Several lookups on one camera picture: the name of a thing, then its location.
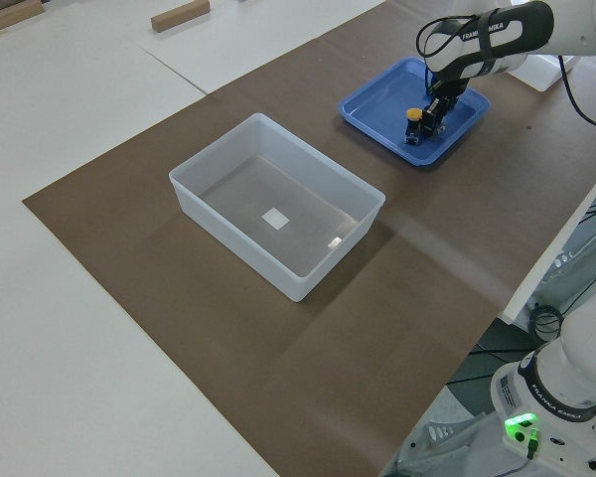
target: square label inside bin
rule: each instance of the square label inside bin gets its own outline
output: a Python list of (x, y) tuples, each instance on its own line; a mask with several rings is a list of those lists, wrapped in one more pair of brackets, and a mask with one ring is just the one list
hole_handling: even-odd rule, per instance
[(282, 215), (276, 208), (269, 209), (263, 216), (265, 221), (278, 231), (287, 225), (289, 219)]

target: yellow lid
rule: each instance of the yellow lid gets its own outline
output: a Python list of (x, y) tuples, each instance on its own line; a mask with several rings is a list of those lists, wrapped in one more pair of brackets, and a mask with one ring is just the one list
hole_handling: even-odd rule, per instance
[(406, 118), (411, 121), (421, 120), (421, 109), (418, 107), (411, 107), (406, 110)]

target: cable connector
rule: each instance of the cable connector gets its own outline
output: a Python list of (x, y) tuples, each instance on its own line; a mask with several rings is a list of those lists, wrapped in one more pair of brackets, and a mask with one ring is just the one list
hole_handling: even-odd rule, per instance
[(538, 429), (533, 429), (531, 435), (529, 437), (529, 442), (527, 443), (527, 459), (532, 460), (534, 458), (534, 454), (538, 449), (538, 437), (540, 436), (540, 432)]

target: brown mat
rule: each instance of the brown mat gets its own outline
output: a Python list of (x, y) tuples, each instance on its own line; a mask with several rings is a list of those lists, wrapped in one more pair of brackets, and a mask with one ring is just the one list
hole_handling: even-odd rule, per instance
[[(25, 201), (283, 477), (376, 475), (596, 181), (596, 128), (560, 85), (473, 81), (492, 109), (430, 169), (341, 118), (445, 3), (388, 1)], [(596, 116), (596, 60), (572, 77)], [(256, 111), (387, 197), (302, 303), (185, 217), (168, 181)]]

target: floor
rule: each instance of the floor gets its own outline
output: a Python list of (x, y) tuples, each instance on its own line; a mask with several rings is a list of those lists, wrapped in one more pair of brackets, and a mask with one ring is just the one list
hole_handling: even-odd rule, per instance
[[(180, 3), (52, 0), (0, 32), (0, 476), (276, 475), (21, 201), (380, 2), (213, 0), (154, 33)], [(524, 339), (499, 322), (481, 345)], [(489, 410), (485, 385), (451, 385), (426, 417)]]

